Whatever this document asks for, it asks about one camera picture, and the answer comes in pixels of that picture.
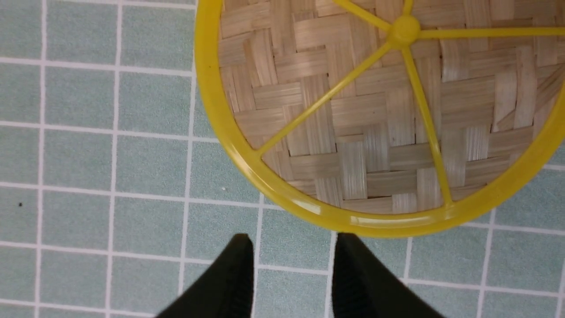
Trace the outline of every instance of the white grout line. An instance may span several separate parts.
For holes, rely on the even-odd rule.
[[[0,187],[18,188],[18,189],[27,189],[27,190],[40,189],[40,186],[36,184],[14,183],[14,182],[0,182]],[[101,195],[101,196],[112,195],[111,191],[89,190],[89,189],[81,189],[81,188],[59,187],[59,186],[42,186],[41,189],[44,191],[56,191],[56,192],[66,192],[66,193],[74,193],[74,194],[90,194],[90,195]],[[130,192],[115,192],[114,195],[116,197],[127,197],[130,199],[162,200],[162,201],[173,201],[173,202],[184,202],[186,200],[184,197],[152,195],[152,194],[136,194]],[[259,204],[257,203],[236,202],[236,201],[226,201],[226,200],[189,198],[189,202],[200,203],[200,204],[213,204],[213,205],[229,205],[233,207],[259,208]],[[277,207],[275,205],[265,204],[264,207],[267,209],[284,211],[282,208]]]
[[[77,2],[77,3],[93,3],[100,5],[115,5],[118,0],[57,0],[60,2]],[[129,1],[125,0],[123,2],[125,6],[136,6],[136,7],[151,7],[151,8],[174,8],[183,10],[195,10],[196,5],[187,5],[183,3],[163,3],[163,2],[142,2],[142,1]]]
[[[477,290],[477,291],[480,291],[483,288],[480,285],[416,280],[414,278],[408,278],[407,280],[404,281],[405,283],[413,284],[413,285],[437,286],[437,287],[447,287],[447,288],[467,289],[467,290]],[[495,291],[498,293],[518,294],[518,295],[545,296],[545,297],[553,297],[553,298],[559,297],[559,293],[555,293],[552,291],[526,290],[526,289],[493,287],[493,286],[486,286],[484,287],[484,290]]]
[[[196,104],[196,72],[195,70],[194,54],[192,59],[192,78],[190,80],[190,105],[189,105],[189,116],[188,116],[188,136],[192,138],[194,136],[194,109]],[[184,210],[182,213],[182,238],[181,238],[181,263],[179,267],[179,289],[178,294],[182,294],[184,291],[184,260],[186,258],[186,244],[188,237],[188,213],[190,206],[190,176],[192,173],[192,141],[188,141],[188,148],[186,150],[186,179],[185,179],[185,192],[184,192]]]
[[[6,305],[13,305],[13,306],[35,306],[35,302],[26,302],[22,300],[12,300],[12,299],[0,299],[0,304]],[[69,310],[69,311],[82,311],[82,312],[94,312],[94,313],[106,313],[105,308],[91,308],[91,307],[82,307],[82,306],[71,306],[71,305],[61,305],[61,304],[51,304],[51,303],[39,303],[39,307],[41,308],[49,308],[49,309],[59,309],[59,310]],[[153,313],[145,313],[145,312],[131,312],[131,311],[123,311],[123,310],[112,310],[110,311],[111,314],[114,315],[127,315],[133,317],[154,317]]]
[[[555,310],[555,318],[563,318],[563,297],[565,297],[565,259],[563,260],[563,268],[561,269],[561,282],[559,283],[559,299],[557,300],[557,309]]]
[[[286,267],[286,266],[278,266],[278,265],[266,265],[266,264],[259,264],[259,265],[257,265],[257,268],[258,269],[277,270],[279,272],[299,273],[299,274],[322,275],[322,276],[329,275],[328,270],[321,270],[321,269],[294,268],[294,267]]]
[[[560,165],[545,165],[544,169],[546,170],[557,170],[557,171],[565,171],[565,166]]]
[[[196,5],[186,5],[186,4],[183,4],[183,3],[141,2],[141,1],[126,0],[125,4],[128,5],[128,6],[138,6],[138,7],[196,10]]]
[[[480,229],[490,229],[492,227],[494,230],[557,235],[560,237],[565,236],[565,231],[563,230],[539,229],[536,227],[496,225],[496,224],[491,226],[490,224],[481,224],[481,223],[473,223],[473,222],[461,224],[461,226],[478,227]]]
[[[259,282],[259,255],[261,252],[261,234],[263,231],[263,210],[265,206],[265,195],[259,193],[259,209],[257,212],[257,232],[255,233],[255,255],[253,256],[253,264],[255,271],[253,273],[253,304],[251,305],[251,318],[255,317],[255,304],[257,303],[257,284]]]
[[[410,262],[412,260],[412,241],[414,238],[409,237],[406,243],[406,262],[404,264],[404,275],[402,278],[404,280],[408,279],[408,275],[410,274]]]
[[[44,174],[44,152],[45,152],[45,61],[47,60],[47,0],[41,1],[41,60],[40,60],[40,126],[38,143],[38,166],[37,166],[37,248],[36,248],[36,276],[34,292],[33,317],[39,318],[39,303],[41,301],[41,240],[43,231],[43,174]]]
[[[95,64],[95,63],[78,63],[78,62],[64,62],[64,61],[42,61],[39,59],[28,58],[10,58],[0,57],[0,63],[5,64],[18,64],[18,65],[36,65],[46,67],[63,67],[74,68],[79,70],[93,70],[93,71],[119,71],[130,73],[142,73],[153,75],[172,75],[182,77],[192,77],[191,71],[183,70],[169,70],[166,68],[153,68],[153,67],[139,67],[139,66],[116,66],[111,64]]]
[[[114,266],[114,214],[116,207],[116,171],[118,169],[118,127],[120,114],[120,61],[121,61],[121,25],[123,21],[123,6],[118,0],[118,14],[116,20],[116,59],[114,62],[114,122],[112,123],[112,172],[110,181],[110,210],[108,222],[108,263],[106,268],[106,318],[110,318],[112,309],[112,267]]]
[[[483,262],[483,273],[481,274],[481,290],[479,291],[479,301],[477,303],[477,318],[482,318],[483,316],[483,301],[485,299],[485,287],[486,287],[486,277],[488,275],[490,252],[492,249],[493,242],[493,225],[496,218],[496,208],[494,208],[490,213],[489,221],[489,231],[486,235],[486,245],[485,245],[485,259]]]
[[[117,5],[118,0],[55,0],[58,2],[91,3],[94,5]]]
[[[0,126],[5,127],[18,127],[18,128],[39,128],[38,123],[19,123],[19,122],[8,122],[0,121]],[[102,128],[89,128],[89,127],[78,127],[78,126],[62,126],[54,124],[43,125],[44,129],[47,130],[61,130],[61,131],[72,131],[72,132],[86,132],[90,134],[102,134],[102,135],[113,135],[118,136],[129,136],[129,137],[144,137],[144,138],[156,138],[156,139],[168,139],[168,140],[179,140],[179,141],[199,141],[202,143],[220,143],[217,138],[208,137],[194,137],[194,136],[182,136],[182,135],[166,135],[166,134],[155,134],[152,132],[139,132],[139,131],[123,131],[123,130],[113,130],[113,129],[102,129]]]
[[[332,231],[329,239],[328,279],[325,283],[324,318],[329,318],[330,310],[332,310],[333,264],[336,258],[336,243],[337,233]]]

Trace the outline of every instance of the yellow center hub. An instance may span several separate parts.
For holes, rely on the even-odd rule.
[[[420,30],[420,22],[415,17],[403,15],[392,24],[386,39],[396,49],[405,48],[416,42]]]

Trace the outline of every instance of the floor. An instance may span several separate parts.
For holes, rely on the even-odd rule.
[[[232,234],[255,318],[331,317],[335,233],[273,205],[208,124],[195,0],[0,0],[0,318],[153,317]],[[365,239],[450,318],[565,317],[565,147],[512,199]]]

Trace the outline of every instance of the basket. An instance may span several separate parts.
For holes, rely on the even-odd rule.
[[[203,1],[203,103],[236,166],[290,213],[433,233],[508,199],[565,137],[559,4]]]

